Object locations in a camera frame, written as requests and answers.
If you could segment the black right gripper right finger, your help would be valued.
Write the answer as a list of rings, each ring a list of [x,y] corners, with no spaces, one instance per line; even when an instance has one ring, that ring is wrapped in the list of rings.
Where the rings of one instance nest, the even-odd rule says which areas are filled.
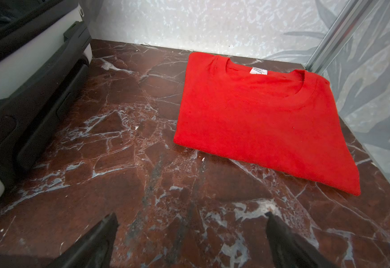
[[[277,268],[335,268],[313,245],[294,233],[280,217],[267,212],[266,236]]]

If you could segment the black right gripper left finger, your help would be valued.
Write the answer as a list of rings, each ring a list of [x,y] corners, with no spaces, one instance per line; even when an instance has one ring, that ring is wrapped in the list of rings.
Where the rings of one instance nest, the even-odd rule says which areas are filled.
[[[118,229],[115,213],[105,216],[83,237],[77,240],[49,268],[108,268]]]

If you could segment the red t-shirt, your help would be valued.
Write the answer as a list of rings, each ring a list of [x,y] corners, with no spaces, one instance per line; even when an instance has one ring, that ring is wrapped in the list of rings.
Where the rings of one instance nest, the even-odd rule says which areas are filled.
[[[360,195],[330,82],[191,53],[174,142]]]

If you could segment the white black suitcase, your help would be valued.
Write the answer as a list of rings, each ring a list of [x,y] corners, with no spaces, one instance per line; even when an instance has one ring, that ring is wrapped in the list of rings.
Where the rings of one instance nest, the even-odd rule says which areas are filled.
[[[92,60],[78,1],[0,1],[0,197],[34,166]]]

